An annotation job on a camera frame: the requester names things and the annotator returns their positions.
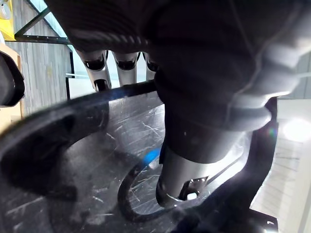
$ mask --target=scratched surface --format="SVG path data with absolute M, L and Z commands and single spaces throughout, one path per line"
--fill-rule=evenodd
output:
M 52 178 L 45 180 L 40 174 L 34 178 L 34 182 L 48 183 L 46 196 L 12 187 L 0 177 L 1 233 L 171 232 L 188 210 L 203 202 L 245 164 L 248 135 L 218 170 L 239 161 L 212 181 L 200 198 L 164 211 L 155 198 L 161 166 L 156 158 L 143 163 L 145 155 L 163 142 L 164 106 L 151 93 L 114 100 L 109 107 L 107 129 L 72 145 Z M 118 197 L 120 187 L 126 194 Z

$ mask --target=wooden floor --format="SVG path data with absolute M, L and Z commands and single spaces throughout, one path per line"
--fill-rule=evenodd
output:
M 13 13 L 15 32 L 37 15 L 26 0 L 13 1 Z M 57 36 L 44 20 L 26 34 Z M 18 42 L 6 42 L 6 45 L 21 56 L 25 115 L 67 99 L 65 74 L 71 71 L 67 46 Z

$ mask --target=metal bracket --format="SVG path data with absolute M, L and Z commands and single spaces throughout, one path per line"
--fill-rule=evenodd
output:
M 14 41 L 8 42 L 28 42 L 28 43 L 45 43 L 45 44 L 62 44 L 70 45 L 70 41 L 66 37 L 59 36 L 42 36 L 42 35 L 25 35 L 25 33 L 32 28 L 37 22 L 44 19 L 44 17 L 50 13 L 50 9 L 47 7 L 45 10 L 40 12 L 32 20 L 30 20 L 24 27 L 22 27 L 17 33 L 15 33 Z

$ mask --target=blue light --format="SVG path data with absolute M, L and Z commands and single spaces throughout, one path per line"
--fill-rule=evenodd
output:
M 145 155 L 142 159 L 144 165 L 150 164 L 154 159 L 156 159 L 160 155 L 161 148 L 156 148 Z

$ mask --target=yellow object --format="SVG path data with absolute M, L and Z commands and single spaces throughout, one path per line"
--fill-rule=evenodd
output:
M 12 0 L 8 2 L 9 7 L 11 9 L 11 19 L 4 20 L 0 19 L 0 31 L 3 34 L 4 40 L 15 40 L 14 39 L 14 27 L 13 27 L 13 8 L 12 8 Z

